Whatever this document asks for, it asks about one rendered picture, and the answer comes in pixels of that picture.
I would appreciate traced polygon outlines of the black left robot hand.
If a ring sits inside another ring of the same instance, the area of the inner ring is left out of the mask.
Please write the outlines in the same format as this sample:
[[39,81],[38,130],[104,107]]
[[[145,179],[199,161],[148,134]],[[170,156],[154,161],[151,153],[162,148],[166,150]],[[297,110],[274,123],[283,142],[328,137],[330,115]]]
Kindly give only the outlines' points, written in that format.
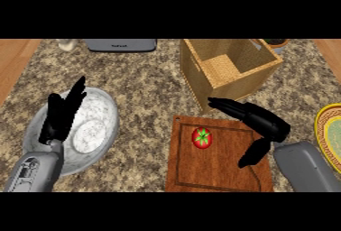
[[82,77],[72,88],[67,98],[63,98],[57,93],[48,96],[48,118],[39,136],[42,144],[48,144],[52,140],[66,141],[86,95],[86,77]]

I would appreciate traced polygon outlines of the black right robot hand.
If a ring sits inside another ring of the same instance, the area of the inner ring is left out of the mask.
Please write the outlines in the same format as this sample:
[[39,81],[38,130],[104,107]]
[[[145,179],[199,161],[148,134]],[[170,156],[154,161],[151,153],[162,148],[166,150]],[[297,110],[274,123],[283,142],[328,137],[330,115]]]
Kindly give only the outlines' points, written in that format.
[[271,143],[281,143],[287,139],[292,125],[269,110],[250,102],[240,103],[234,99],[219,97],[210,97],[209,101],[212,108],[237,118],[262,135],[240,158],[241,168],[256,165],[271,150]]

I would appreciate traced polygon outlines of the red tomato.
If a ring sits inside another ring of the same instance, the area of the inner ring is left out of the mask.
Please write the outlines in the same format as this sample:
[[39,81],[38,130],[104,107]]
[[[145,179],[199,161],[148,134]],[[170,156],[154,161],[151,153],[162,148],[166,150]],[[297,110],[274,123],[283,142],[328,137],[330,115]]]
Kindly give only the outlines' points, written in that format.
[[206,127],[199,127],[193,133],[193,143],[200,149],[207,149],[212,146],[213,135]]

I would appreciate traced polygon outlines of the brown wooden cutting board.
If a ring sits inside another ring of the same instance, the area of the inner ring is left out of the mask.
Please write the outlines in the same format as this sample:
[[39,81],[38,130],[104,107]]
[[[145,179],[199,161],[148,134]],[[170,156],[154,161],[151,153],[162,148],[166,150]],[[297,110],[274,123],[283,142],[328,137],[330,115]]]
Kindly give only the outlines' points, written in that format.
[[[212,132],[212,146],[200,149],[193,133]],[[243,169],[240,158],[262,135],[240,121],[176,115],[170,136],[166,191],[271,192],[272,173],[265,158]]]

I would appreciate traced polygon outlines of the tan wicker square basket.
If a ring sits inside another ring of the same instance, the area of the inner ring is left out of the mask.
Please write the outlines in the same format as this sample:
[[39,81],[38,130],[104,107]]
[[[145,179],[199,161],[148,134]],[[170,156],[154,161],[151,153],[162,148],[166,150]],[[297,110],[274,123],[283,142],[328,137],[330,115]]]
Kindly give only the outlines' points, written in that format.
[[209,98],[244,99],[263,86],[283,58],[262,39],[182,39],[181,71],[199,102],[212,111]]

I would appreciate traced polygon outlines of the white marble bowl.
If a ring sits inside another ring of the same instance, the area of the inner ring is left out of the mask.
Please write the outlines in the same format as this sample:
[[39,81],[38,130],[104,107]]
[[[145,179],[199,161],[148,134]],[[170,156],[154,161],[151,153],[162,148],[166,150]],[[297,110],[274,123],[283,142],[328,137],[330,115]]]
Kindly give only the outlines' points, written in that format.
[[63,142],[63,176],[82,172],[113,147],[119,127],[117,102],[100,88],[86,87],[88,96],[76,113],[72,132]]

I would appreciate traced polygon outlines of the yellow green plate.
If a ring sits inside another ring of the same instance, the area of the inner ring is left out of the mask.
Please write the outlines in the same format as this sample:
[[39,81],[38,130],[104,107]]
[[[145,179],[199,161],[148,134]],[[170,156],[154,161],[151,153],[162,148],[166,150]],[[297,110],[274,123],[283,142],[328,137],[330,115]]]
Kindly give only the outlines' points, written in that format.
[[341,173],[341,103],[321,109],[315,119],[315,135],[324,156]]

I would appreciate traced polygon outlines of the cream white bottle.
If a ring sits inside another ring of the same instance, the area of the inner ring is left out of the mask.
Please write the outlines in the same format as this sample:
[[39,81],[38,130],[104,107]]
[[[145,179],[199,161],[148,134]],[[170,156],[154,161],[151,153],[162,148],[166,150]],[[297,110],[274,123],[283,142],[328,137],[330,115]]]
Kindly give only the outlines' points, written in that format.
[[72,51],[77,45],[77,39],[58,39],[60,48],[64,51]]

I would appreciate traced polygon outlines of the terracotta plant pot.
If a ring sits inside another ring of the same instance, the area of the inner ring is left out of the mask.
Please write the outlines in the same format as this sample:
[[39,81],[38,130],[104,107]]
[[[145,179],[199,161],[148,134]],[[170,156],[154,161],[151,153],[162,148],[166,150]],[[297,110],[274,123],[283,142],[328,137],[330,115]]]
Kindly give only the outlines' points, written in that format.
[[272,49],[283,48],[290,40],[289,39],[265,39],[266,44],[271,46]]

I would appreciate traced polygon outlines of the grey flat appliance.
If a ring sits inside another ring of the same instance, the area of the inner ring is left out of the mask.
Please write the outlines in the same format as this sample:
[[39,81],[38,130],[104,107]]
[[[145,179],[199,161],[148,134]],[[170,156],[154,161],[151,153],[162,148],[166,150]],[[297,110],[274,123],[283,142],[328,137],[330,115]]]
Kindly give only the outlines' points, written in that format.
[[89,50],[97,52],[150,52],[157,49],[157,39],[86,39]]

